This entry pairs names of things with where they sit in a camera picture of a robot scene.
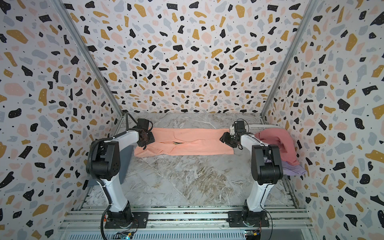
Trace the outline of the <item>peach graphic t-shirt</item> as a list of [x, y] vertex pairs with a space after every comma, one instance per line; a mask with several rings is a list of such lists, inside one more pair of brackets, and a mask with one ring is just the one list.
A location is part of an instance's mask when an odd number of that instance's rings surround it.
[[233, 155], [234, 149], [220, 141], [226, 129], [165, 129], [154, 128], [155, 142], [147, 147], [136, 147], [138, 158], [168, 156]]

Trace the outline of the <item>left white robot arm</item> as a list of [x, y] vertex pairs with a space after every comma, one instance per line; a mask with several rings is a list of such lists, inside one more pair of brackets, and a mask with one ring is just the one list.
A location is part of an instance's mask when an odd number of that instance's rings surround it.
[[153, 123], [147, 119], [135, 120], [133, 127], [113, 137], [95, 140], [90, 146], [86, 171], [99, 184], [107, 199], [104, 217], [107, 222], [123, 228], [134, 222], [129, 201], [124, 196], [119, 175], [121, 152], [132, 145], [144, 149], [155, 142]]

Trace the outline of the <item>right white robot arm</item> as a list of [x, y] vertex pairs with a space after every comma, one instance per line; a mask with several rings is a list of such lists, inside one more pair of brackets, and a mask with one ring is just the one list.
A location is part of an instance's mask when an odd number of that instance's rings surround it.
[[228, 212], [230, 227], [268, 227], [270, 223], [265, 202], [271, 189], [283, 178], [279, 147], [257, 139], [246, 130], [244, 120], [235, 121], [220, 141], [251, 154], [252, 190], [240, 212]]

